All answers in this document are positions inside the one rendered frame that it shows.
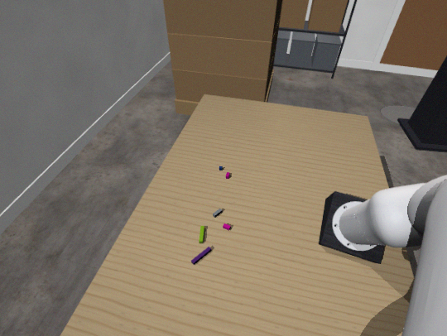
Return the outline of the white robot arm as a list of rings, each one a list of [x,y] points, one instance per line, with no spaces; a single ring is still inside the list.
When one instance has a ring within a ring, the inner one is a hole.
[[[402,336],[447,336],[447,175],[346,203],[332,228],[355,251],[421,245]]]

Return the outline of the lime green rod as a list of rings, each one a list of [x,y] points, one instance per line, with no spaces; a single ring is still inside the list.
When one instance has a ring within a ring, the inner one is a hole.
[[[203,239],[204,239],[204,226],[201,226],[199,234],[199,243],[203,243]]]

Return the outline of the grey rod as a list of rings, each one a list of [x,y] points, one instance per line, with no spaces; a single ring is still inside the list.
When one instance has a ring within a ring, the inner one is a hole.
[[[219,214],[221,214],[223,212],[223,210],[222,209],[218,209],[217,211],[215,211],[214,213],[213,213],[213,216],[214,217],[217,217]]]

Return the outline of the purple rod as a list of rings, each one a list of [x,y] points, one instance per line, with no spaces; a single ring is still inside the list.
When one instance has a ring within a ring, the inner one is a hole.
[[[197,257],[195,257],[191,262],[193,265],[197,263],[200,259],[202,259],[204,256],[206,256],[209,252],[211,252],[211,248],[207,247],[205,250],[203,250]]]

